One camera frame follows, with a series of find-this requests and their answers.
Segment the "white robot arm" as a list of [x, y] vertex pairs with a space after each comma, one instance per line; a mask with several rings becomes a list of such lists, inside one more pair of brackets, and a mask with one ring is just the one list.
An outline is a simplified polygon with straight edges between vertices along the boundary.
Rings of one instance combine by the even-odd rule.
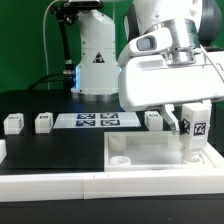
[[104, 0], [69, 0], [80, 11], [82, 59], [73, 91], [85, 100], [118, 96], [126, 111], [157, 108], [171, 128], [170, 105], [224, 98], [224, 52], [205, 45], [219, 31], [214, 0], [133, 0], [124, 17], [127, 45], [115, 54]]

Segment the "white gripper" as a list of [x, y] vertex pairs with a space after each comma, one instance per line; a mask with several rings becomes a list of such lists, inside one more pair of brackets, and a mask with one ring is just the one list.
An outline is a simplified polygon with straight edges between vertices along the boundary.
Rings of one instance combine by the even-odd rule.
[[161, 107], [173, 135], [180, 132], [174, 105], [224, 98], [224, 51], [205, 51], [197, 34], [185, 27], [159, 27], [131, 40], [118, 63], [121, 107]]

